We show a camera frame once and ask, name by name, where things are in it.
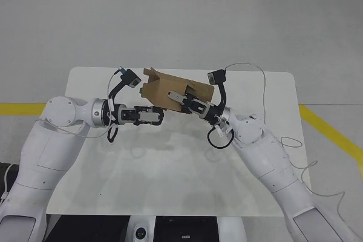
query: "white table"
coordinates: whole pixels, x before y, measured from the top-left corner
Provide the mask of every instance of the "white table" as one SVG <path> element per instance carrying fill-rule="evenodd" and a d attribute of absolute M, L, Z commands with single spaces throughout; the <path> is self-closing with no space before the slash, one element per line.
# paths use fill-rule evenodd
<path fill-rule="evenodd" d="M 70 72 L 66 96 L 106 97 L 115 68 L 77 67 Z M 143 69 L 132 69 L 143 82 Z M 161 70 L 208 83 L 208 70 Z M 266 123 L 277 137 L 303 141 L 295 81 L 290 73 L 267 72 Z M 127 106 L 151 104 L 139 87 L 116 97 Z M 263 75 L 228 71 L 227 106 L 263 117 Z M 213 103 L 220 100 L 215 90 Z M 58 184 L 48 214 L 282 216 L 265 187 L 243 165 L 233 147 L 208 144 L 210 126 L 197 116 L 166 111 L 161 126 L 126 124 L 113 144 L 87 139 L 73 167 Z M 103 132 L 92 129 L 90 135 Z M 213 142 L 226 143 L 213 137 Z M 292 162 L 307 164 L 305 147 L 286 148 Z M 309 174 L 304 180 L 309 183 Z"/>

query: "yellow tape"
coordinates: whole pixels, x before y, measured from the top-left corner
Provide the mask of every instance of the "yellow tape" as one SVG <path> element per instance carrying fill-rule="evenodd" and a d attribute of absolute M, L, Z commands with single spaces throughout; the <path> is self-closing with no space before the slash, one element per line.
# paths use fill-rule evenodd
<path fill-rule="evenodd" d="M 0 103 L 0 115 L 40 115 L 46 103 Z"/>
<path fill-rule="evenodd" d="M 339 131 L 335 130 L 331 125 L 323 121 L 316 114 L 311 112 L 304 105 L 299 105 L 299 109 L 302 119 L 312 125 L 321 134 L 325 135 L 329 140 L 356 160 L 363 181 L 363 150 L 344 137 Z"/>

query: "white cable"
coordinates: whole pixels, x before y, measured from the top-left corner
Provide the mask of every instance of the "white cable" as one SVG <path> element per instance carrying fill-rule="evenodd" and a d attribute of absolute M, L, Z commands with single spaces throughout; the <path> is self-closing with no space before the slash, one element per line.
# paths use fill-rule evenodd
<path fill-rule="evenodd" d="M 110 80 L 109 80 L 109 83 L 108 83 L 108 89 L 107 89 L 107 94 L 106 94 L 106 98 L 108 99 L 108 96 L 109 96 L 109 90 L 110 90 L 110 83 L 111 83 L 111 80 L 113 79 L 113 77 L 115 76 L 115 73 L 113 73 L 113 75 L 110 77 Z M 112 125 L 111 124 L 111 112 L 109 112 L 109 124 L 108 124 L 108 126 L 107 126 L 107 128 L 106 128 L 106 130 L 105 130 L 105 132 L 103 132 L 102 134 L 100 134 L 99 136 L 82 136 L 82 135 L 80 135 L 80 134 L 76 134 L 76 133 L 74 133 L 74 132 L 70 132 L 70 131 L 68 131 L 68 130 L 66 130 L 66 129 L 62 129 L 62 128 L 60 128 L 60 127 L 58 127 L 58 126 L 56 126 L 56 125 L 54 125 L 54 124 L 52 124 L 52 123 L 50 123 L 50 122 L 48 122 L 48 121 L 46 121 L 46 120 L 43 120 L 43 119 L 36 119 L 36 120 L 38 120 L 38 121 L 42 121 L 42 122 L 44 122 L 44 123 L 47 123 L 47 124 L 49 124 L 49 125 L 51 125 L 52 127 L 54 127 L 54 128 L 56 128 L 56 129 L 59 129 L 59 130 L 61 130 L 61 131 L 63 131 L 63 132 L 66 132 L 66 134 L 72 134 L 72 135 L 74 135 L 74 136 L 78 136 L 78 137 L 81 137 L 81 138 L 86 138 L 86 139 L 95 139 L 95 138 L 99 138 L 99 137 L 101 137 L 101 136 L 104 136 L 107 132 L 108 132 L 108 130 L 111 128 L 111 127 L 114 127 L 114 126 L 117 126 L 117 125 Z"/>
<path fill-rule="evenodd" d="M 266 124 L 266 109 L 265 109 L 265 91 L 266 91 L 266 76 L 265 76 L 265 72 L 264 70 L 262 70 L 262 68 L 260 68 L 259 66 L 257 65 L 254 65 L 254 64 L 251 64 L 251 63 L 247 63 L 247 62 L 238 62 L 238 63 L 233 63 L 231 65 L 228 65 L 224 68 L 225 71 L 227 71 L 227 69 L 229 67 L 232 67 L 233 65 L 239 65 L 239 64 L 245 64 L 245 65 L 250 65 L 252 67 L 255 67 L 255 68 L 258 68 L 260 69 L 260 71 L 262 72 L 262 75 L 264 75 L 264 92 L 263 92 L 263 95 L 262 95 L 262 105 L 263 105 L 263 108 L 264 108 L 264 124 Z"/>
<path fill-rule="evenodd" d="M 13 166 L 13 164 L 10 164 L 7 169 L 5 170 L 5 173 L 4 173 L 4 192 L 3 192 L 3 195 L 1 196 L 2 199 L 0 201 L 0 206 L 2 205 L 2 203 L 4 202 L 5 198 L 7 198 L 7 195 L 8 195 L 8 183 L 7 183 L 7 175 L 8 175 L 8 171 L 11 169 L 11 167 Z"/>

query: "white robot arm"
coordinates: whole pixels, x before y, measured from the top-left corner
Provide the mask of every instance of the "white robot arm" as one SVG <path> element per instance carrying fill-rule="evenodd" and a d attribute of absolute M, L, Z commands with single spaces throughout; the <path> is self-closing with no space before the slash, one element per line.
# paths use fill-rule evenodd
<path fill-rule="evenodd" d="M 139 83 L 134 76 L 129 80 L 134 81 L 133 87 Z M 91 127 L 108 127 L 110 123 L 159 125 L 163 116 L 163 110 L 153 106 L 127 108 L 102 99 L 86 102 L 70 97 L 49 100 L 23 145 L 18 177 L 0 206 L 0 242 L 43 240 L 48 202 L 59 180 L 77 159 Z M 78 124 L 81 126 L 75 135 L 61 130 Z"/>
<path fill-rule="evenodd" d="M 282 144 L 262 120 L 236 116 L 228 108 L 222 118 L 234 130 L 232 144 L 238 155 L 279 204 L 294 241 L 362 241 L 338 216 L 315 200 L 295 175 Z"/>

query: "gray floor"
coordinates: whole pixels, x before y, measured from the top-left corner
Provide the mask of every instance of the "gray floor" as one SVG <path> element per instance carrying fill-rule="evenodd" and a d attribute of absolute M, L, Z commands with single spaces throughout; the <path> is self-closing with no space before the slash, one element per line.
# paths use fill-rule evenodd
<path fill-rule="evenodd" d="M 62 95 L 76 66 L 217 69 L 239 61 L 292 73 L 299 102 L 363 148 L 363 1 L 0 0 L 0 102 Z M 19 159 L 33 120 L 0 117 L 0 160 Z M 320 161 L 311 168 L 314 190 L 345 190 L 342 215 L 363 236 L 356 162 L 303 128 L 308 161 Z M 290 241 L 282 218 L 244 220 L 249 241 Z"/>

